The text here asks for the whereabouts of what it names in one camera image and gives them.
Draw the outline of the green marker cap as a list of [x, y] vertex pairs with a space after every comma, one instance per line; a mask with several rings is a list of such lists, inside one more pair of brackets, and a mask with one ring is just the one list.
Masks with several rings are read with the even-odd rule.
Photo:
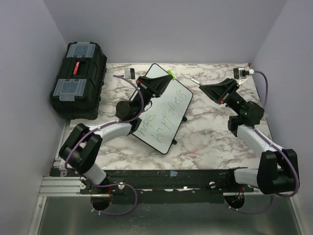
[[171, 70], [168, 70], [167, 73], [172, 76], [173, 80], [176, 80], [176, 77]]

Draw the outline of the white whiteboard black frame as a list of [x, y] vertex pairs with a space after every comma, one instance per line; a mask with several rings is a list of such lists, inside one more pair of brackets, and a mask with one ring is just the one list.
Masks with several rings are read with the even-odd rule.
[[161, 154], [167, 154], [183, 121], [193, 93], [173, 79], [161, 97], [152, 98], [139, 118], [142, 120], [135, 137]]

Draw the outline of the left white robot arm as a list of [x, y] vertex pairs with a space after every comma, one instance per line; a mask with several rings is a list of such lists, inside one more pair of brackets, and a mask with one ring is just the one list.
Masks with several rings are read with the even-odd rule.
[[137, 91], [132, 100], [117, 103], [117, 120], [93, 128], [77, 124], [59, 150], [59, 157], [65, 161], [64, 167], [68, 169], [71, 166], [89, 179], [97, 193], [104, 193], [109, 186], [105, 171], [95, 163], [101, 144], [136, 131], [145, 106], [152, 98], [160, 97], [173, 79], [170, 74], [157, 78], [140, 76], [134, 84], [123, 76], [117, 75], [116, 78], [130, 83]]

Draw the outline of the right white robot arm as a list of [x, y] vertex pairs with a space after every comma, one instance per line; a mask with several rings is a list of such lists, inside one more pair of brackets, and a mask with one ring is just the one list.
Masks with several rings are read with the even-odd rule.
[[265, 110], [255, 102], [246, 101], [237, 93], [238, 88], [239, 83], [230, 78], [217, 84], [199, 85], [212, 101], [235, 112], [228, 120], [229, 131], [260, 158], [257, 169], [235, 169], [233, 175], [225, 179], [225, 187], [235, 192], [243, 185], [250, 185], [265, 195], [293, 197], [300, 188], [297, 153], [276, 145], [256, 128]]

